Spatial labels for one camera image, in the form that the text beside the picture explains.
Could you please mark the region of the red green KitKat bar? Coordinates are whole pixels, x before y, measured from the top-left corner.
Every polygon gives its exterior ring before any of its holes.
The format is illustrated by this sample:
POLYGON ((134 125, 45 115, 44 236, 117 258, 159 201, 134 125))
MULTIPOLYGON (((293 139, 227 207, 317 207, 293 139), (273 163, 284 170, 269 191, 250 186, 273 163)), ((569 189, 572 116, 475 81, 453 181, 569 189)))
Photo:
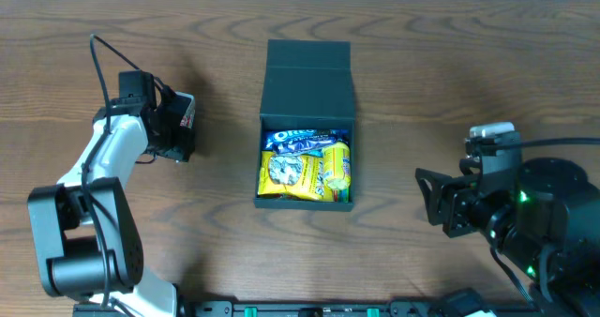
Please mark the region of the red green KitKat bar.
POLYGON ((189 104, 182 116, 180 126, 182 128, 193 128, 196 113, 196 102, 193 96, 189 97, 189 104))

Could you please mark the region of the Haribo worms candy bag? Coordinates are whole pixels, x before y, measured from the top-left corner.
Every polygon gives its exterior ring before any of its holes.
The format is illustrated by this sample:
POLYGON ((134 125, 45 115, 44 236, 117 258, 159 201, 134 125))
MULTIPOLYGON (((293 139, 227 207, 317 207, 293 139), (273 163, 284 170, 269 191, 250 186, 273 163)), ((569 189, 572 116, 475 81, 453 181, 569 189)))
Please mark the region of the Haribo worms candy bag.
MULTIPOLYGON (((297 200, 297 201, 308 201, 308 198, 301 198, 291 194, 280 195, 281 200, 297 200)), ((344 190, 331 190, 327 189, 324 195, 320 199, 320 202, 333 202, 333 203, 347 203, 349 201, 349 191, 344 190)))

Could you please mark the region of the yellow plastic jar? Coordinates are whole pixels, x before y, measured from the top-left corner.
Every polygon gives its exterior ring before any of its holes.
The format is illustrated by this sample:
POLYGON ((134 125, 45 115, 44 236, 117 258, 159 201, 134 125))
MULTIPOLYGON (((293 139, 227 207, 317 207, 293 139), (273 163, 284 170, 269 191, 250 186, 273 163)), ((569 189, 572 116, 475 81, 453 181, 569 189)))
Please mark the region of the yellow plastic jar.
POLYGON ((344 190, 351 185, 350 148, 337 142, 322 150, 323 180, 331 190, 344 190))

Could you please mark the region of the yellow Hacks candy bag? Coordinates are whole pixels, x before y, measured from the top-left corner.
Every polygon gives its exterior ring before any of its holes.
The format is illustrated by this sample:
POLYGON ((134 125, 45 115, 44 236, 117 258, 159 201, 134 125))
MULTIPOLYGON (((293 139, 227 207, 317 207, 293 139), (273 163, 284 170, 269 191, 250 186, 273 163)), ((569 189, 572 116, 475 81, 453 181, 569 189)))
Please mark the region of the yellow Hacks candy bag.
POLYGON ((323 167, 322 158, 262 151, 257 194, 290 195, 301 200, 332 202, 333 191, 324 184, 323 167))

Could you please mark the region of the black box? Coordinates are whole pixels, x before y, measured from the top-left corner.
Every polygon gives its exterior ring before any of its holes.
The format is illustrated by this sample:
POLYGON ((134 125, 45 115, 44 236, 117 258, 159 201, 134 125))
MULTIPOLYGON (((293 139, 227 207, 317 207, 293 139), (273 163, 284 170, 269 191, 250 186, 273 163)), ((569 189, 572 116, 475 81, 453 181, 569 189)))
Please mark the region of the black box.
POLYGON ((270 39, 259 112, 270 131, 345 129, 355 178, 356 102, 347 41, 270 39))

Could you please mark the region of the blue Dairy Milk bar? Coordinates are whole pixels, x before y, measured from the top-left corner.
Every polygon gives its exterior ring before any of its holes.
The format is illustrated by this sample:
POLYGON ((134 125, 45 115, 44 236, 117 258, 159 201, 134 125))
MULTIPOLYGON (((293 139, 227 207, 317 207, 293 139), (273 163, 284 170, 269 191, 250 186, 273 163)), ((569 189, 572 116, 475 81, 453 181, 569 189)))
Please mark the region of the blue Dairy Milk bar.
POLYGON ((276 144, 273 150, 278 155, 303 155, 314 151, 321 151, 325 147, 331 146, 337 141, 338 139, 332 135, 294 138, 289 141, 276 144))

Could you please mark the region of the blue Oreo cookie pack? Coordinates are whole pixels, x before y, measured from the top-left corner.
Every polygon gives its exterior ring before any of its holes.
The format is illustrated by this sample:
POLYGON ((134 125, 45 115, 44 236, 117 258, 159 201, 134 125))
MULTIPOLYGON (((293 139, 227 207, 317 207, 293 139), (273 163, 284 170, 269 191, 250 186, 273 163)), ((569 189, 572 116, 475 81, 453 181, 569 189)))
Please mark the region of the blue Oreo cookie pack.
POLYGON ((332 135, 337 138, 337 142, 348 142, 348 131, 346 129, 291 129, 267 132, 262 143, 262 149, 275 152, 273 148, 278 143, 294 138, 306 138, 318 135, 332 135))

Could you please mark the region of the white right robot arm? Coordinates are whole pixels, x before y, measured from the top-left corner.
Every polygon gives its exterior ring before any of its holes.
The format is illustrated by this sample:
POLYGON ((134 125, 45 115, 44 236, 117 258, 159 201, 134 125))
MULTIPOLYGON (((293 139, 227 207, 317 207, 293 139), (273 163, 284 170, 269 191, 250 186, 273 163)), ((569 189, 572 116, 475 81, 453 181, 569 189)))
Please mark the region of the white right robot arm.
POLYGON ((599 189, 561 158, 519 153, 459 163, 453 177, 418 168, 427 219, 450 238, 480 233, 532 282, 526 300, 558 316, 599 313, 599 189))

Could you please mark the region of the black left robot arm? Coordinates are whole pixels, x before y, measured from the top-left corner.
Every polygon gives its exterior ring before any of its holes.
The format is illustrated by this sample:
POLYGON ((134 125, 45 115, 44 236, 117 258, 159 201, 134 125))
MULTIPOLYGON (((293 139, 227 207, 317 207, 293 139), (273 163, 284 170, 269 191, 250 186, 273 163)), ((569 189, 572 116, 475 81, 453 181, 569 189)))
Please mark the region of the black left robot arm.
POLYGON ((130 316, 176 316, 174 284, 143 263, 143 246, 125 194, 143 154, 189 158, 158 133, 191 136, 195 99, 174 92, 156 101, 142 95, 111 100, 93 119, 93 136, 55 185, 27 199, 37 267, 49 296, 87 301, 130 316))

